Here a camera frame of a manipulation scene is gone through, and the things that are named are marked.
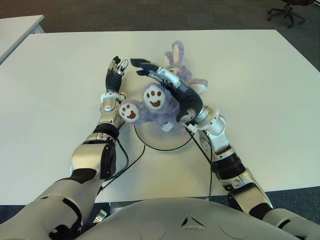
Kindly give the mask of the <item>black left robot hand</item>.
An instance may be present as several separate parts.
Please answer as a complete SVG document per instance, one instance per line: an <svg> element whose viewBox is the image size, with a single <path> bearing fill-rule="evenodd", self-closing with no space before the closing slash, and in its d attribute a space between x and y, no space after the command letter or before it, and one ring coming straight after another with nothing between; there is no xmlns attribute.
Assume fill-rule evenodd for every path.
<svg viewBox="0 0 320 240"><path fill-rule="evenodd" d="M121 60L118 56L112 59L105 77L105 88L107 92L119 92L122 85L122 77L128 65L129 61L127 59Z"/></svg>

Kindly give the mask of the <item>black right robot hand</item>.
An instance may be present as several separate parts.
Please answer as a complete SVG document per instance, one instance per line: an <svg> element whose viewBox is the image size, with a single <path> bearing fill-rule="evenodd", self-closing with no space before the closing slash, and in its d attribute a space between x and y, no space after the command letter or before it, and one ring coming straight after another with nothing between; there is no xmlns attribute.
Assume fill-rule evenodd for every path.
<svg viewBox="0 0 320 240"><path fill-rule="evenodd" d="M130 63L139 68L136 72L139 76L148 76L170 91L179 103L179 112L176 115L177 122L188 124L200 115L204 106L202 99L176 74L142 58L131 58Z"/></svg>

